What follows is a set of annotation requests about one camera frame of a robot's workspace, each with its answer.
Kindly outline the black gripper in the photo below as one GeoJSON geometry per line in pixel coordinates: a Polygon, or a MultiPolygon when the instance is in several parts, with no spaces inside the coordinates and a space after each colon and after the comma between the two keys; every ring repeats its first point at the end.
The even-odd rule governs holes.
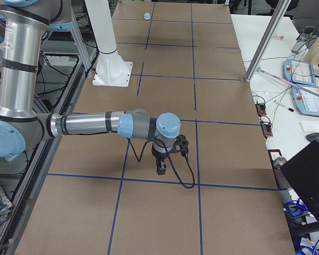
{"type": "Polygon", "coordinates": [[[156,159],[156,173],[158,175],[165,175],[166,173],[166,164],[165,160],[168,159],[171,161],[171,154],[175,153],[175,146],[168,149],[167,147],[159,147],[159,150],[152,145],[152,155],[156,159]]]}

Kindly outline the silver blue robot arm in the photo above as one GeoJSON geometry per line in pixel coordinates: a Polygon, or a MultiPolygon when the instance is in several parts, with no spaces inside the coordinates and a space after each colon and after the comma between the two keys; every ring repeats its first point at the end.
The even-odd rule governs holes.
{"type": "Polygon", "coordinates": [[[152,144],[157,174],[173,153],[187,155],[181,122],[173,113],[150,117],[144,110],[98,114],[38,114],[33,109],[41,38],[51,25],[70,26],[70,1],[1,1],[5,17],[0,87],[0,157],[24,152],[63,135],[116,133],[152,144]]]}

